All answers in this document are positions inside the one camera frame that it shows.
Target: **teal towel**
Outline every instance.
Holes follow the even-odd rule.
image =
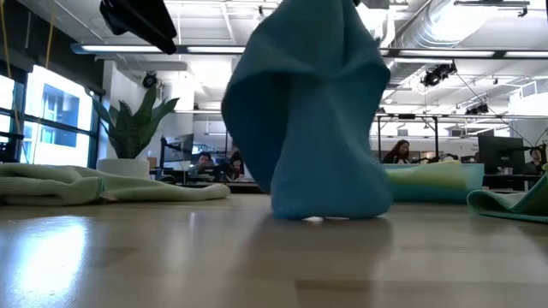
[[[369,130],[390,71],[351,0],[284,0],[223,98],[226,127],[274,217],[369,218],[392,203]]]
[[[468,205],[480,215],[548,223],[548,179],[543,176],[528,192],[474,191]]]
[[[81,205],[107,201],[200,201],[225,198],[229,188],[177,187],[75,166],[0,164],[0,204]]]

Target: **table surface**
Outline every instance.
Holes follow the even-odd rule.
[[[396,204],[367,221],[270,213],[265,195],[3,207],[0,307],[548,305],[546,225],[463,205]]]

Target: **person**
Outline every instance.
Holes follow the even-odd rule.
[[[409,163],[409,142],[402,139],[386,154],[383,163]]]
[[[197,175],[201,170],[213,166],[211,154],[203,151],[198,155],[198,162],[188,169],[190,175]]]
[[[525,164],[523,173],[525,175],[542,175],[542,154],[539,149],[532,149],[529,151],[531,156],[531,162]]]
[[[240,149],[232,142],[232,154],[230,155],[230,165],[234,168],[236,178],[243,175],[243,159],[241,158]]]

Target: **computer monitor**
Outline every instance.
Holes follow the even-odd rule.
[[[176,137],[173,142],[164,145],[164,162],[186,162],[191,160],[194,134]]]
[[[514,174],[520,174],[525,165],[523,139],[478,136],[479,161],[485,169],[512,168]]]

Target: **glass window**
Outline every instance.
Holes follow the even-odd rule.
[[[88,131],[92,98],[83,86],[35,66],[28,75],[25,113]]]
[[[15,81],[0,75],[0,107],[11,109],[14,103]]]
[[[0,115],[0,132],[9,133],[11,118],[7,115]],[[0,142],[8,142],[8,138],[0,136]]]
[[[25,121],[22,163],[87,167],[88,135]]]

